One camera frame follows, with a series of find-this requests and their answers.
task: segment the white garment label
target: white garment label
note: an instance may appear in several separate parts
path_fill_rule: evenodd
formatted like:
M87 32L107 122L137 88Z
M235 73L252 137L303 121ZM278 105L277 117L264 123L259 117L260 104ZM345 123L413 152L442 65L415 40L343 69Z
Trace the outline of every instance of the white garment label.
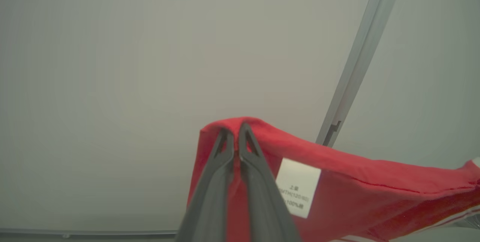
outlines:
M284 158L276 185L292 215L307 218L322 170Z

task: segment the white panel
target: white panel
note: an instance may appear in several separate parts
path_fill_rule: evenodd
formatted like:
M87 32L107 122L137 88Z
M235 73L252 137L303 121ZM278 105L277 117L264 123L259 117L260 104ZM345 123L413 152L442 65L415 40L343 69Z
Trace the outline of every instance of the white panel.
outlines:
M314 141L367 0L0 0L0 228L174 230L198 132Z
M480 155L480 0L397 0L334 148L461 167Z

